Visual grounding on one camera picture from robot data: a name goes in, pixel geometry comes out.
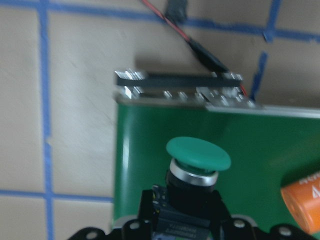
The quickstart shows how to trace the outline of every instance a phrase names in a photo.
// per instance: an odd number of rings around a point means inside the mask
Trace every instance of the chrome ring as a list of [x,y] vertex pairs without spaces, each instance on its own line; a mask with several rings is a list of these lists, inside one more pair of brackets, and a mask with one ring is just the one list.
[[192,172],[188,172],[182,169],[177,164],[177,160],[174,158],[171,160],[169,169],[170,172],[181,181],[200,187],[209,187],[215,185],[219,175],[217,171],[208,175],[198,175]]

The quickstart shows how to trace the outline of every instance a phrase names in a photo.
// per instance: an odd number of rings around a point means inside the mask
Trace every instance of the green button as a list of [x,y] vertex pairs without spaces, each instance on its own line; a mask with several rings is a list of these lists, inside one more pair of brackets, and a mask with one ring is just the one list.
[[166,145],[167,152],[180,163],[207,171],[227,170],[231,159],[221,147],[194,137],[179,136]]

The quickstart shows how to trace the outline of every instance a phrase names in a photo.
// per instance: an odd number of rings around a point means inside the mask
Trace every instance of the black connector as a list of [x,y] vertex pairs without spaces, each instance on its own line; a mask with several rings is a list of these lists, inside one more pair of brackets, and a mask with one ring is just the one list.
[[226,73],[229,69],[218,58],[206,50],[200,43],[193,39],[187,41],[188,45],[193,50],[195,56],[210,72]]
[[165,17],[174,24],[187,20],[187,0],[168,0]]

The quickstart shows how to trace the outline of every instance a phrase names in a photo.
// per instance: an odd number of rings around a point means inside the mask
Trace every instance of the green board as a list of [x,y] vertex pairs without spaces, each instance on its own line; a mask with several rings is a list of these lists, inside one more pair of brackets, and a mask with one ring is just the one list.
[[231,167],[216,189],[231,214],[252,217],[264,231],[297,225],[281,186],[320,170],[320,119],[118,104],[114,219],[137,214],[142,190],[165,185],[167,142],[179,136],[223,148]]

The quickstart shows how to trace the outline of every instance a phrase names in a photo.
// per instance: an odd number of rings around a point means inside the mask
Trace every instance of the orange object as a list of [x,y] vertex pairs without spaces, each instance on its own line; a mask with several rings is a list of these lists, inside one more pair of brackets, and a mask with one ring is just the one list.
[[320,231],[320,171],[283,187],[281,194],[293,218],[306,233]]

